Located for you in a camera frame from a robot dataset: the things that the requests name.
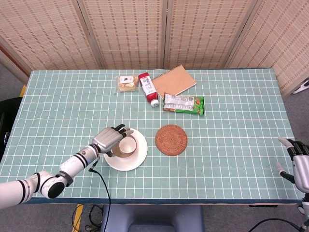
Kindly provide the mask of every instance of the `bottle cap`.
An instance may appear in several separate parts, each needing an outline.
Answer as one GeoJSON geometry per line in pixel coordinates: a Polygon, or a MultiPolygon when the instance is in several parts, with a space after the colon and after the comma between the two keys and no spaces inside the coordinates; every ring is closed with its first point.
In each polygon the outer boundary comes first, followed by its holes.
{"type": "Polygon", "coordinates": [[[157,99],[153,99],[151,102],[150,102],[150,105],[152,107],[155,107],[155,106],[158,106],[159,105],[159,101],[157,99]]]}

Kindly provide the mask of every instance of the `robot finger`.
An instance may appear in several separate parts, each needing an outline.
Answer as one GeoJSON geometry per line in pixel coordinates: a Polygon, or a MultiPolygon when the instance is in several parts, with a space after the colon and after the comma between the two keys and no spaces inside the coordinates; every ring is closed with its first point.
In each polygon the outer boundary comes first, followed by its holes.
{"type": "Polygon", "coordinates": [[[133,130],[127,130],[126,132],[123,132],[121,135],[123,138],[126,138],[128,135],[132,134],[133,130]]]}
{"type": "Polygon", "coordinates": [[[120,133],[120,134],[122,134],[123,132],[126,132],[126,131],[128,131],[128,130],[130,130],[130,127],[123,127],[121,130],[119,130],[118,132],[120,133]]]}
{"type": "Polygon", "coordinates": [[[114,128],[115,131],[119,131],[122,127],[124,127],[124,124],[118,125],[116,128],[114,128]]]}

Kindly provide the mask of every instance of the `snack package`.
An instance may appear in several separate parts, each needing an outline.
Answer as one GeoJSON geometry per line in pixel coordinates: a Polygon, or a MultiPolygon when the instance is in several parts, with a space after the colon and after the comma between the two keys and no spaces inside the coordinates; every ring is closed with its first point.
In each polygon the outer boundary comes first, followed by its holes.
{"type": "Polygon", "coordinates": [[[127,92],[138,90],[139,78],[137,76],[117,76],[116,92],[127,92]]]}
{"type": "Polygon", "coordinates": [[[163,110],[204,115],[204,97],[164,95],[163,110]]]}

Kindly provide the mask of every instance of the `robotic arm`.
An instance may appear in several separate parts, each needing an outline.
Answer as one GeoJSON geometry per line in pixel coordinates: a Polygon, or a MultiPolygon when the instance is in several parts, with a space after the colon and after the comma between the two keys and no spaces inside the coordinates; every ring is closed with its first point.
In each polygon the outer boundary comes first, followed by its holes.
{"type": "Polygon", "coordinates": [[[305,194],[303,209],[309,219],[309,146],[300,141],[280,137],[279,141],[286,147],[293,165],[294,175],[288,174],[279,162],[276,163],[279,174],[296,185],[305,194]]]}
{"type": "Polygon", "coordinates": [[[95,159],[100,159],[100,153],[112,157],[111,148],[131,133],[133,131],[124,124],[116,128],[107,127],[92,139],[91,144],[62,163],[56,175],[41,171],[24,180],[0,183],[0,209],[25,203],[36,192],[40,192],[48,199],[59,196],[65,187],[72,184],[73,178],[79,172],[95,159]]]}

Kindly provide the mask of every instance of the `green snack wrapper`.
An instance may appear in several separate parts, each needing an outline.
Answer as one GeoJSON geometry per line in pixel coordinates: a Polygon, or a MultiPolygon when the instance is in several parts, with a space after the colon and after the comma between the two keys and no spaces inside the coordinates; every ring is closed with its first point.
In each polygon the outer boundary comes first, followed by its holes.
{"type": "Polygon", "coordinates": [[[204,115],[204,97],[164,95],[163,110],[204,115]]]}

